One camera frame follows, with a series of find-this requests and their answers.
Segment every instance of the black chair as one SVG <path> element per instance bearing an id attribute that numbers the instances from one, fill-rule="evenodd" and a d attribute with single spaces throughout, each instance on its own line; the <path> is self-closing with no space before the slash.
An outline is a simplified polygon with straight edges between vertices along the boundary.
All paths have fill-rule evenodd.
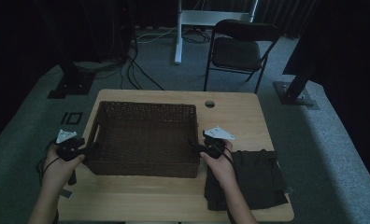
<path id="1" fill-rule="evenodd" d="M 271 24 L 237 20 L 219 21 L 212 30 L 204 91 L 207 87 L 209 70 L 248 74 L 246 81 L 249 81 L 255 72 L 261 70 L 254 91 L 257 93 L 266 67 L 267 56 L 279 37 L 278 28 Z M 262 57 L 257 41 L 270 42 Z"/>

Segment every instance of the forearm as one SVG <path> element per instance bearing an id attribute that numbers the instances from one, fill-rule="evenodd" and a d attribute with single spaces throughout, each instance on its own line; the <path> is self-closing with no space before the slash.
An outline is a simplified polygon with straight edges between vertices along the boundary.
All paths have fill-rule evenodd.
<path id="1" fill-rule="evenodd" d="M 249 210 L 249 206 L 236 183 L 231 186 L 224 187 L 223 190 L 225 192 L 229 211 L 231 212 L 236 224 L 258 223 L 254 215 Z"/>
<path id="2" fill-rule="evenodd" d="M 51 224 L 57 213 L 59 197 L 58 194 L 49 194 L 41 190 L 28 224 Z"/>

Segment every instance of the chair seat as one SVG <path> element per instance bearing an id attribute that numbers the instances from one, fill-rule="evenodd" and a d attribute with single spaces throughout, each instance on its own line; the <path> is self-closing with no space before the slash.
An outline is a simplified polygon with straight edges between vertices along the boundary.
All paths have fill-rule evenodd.
<path id="1" fill-rule="evenodd" d="M 261 53 L 256 42 L 218 37 L 214 42 L 211 62 L 221 68 L 258 71 L 261 69 Z"/>

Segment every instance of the chair backrest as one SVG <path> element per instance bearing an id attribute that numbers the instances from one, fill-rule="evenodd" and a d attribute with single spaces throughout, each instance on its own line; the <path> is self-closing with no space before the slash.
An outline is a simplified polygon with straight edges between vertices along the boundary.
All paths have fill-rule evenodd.
<path id="1" fill-rule="evenodd" d="M 271 41 L 280 38 L 279 30 L 275 25 L 249 21 L 223 20 L 213 28 L 213 35 L 228 35 L 242 41 Z"/>

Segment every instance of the table hole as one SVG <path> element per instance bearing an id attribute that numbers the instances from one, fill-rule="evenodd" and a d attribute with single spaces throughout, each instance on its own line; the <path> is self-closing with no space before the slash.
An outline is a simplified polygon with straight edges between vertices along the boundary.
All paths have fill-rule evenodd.
<path id="1" fill-rule="evenodd" d="M 206 101 L 205 106 L 208 108 L 213 108 L 215 106 L 214 101 Z"/>

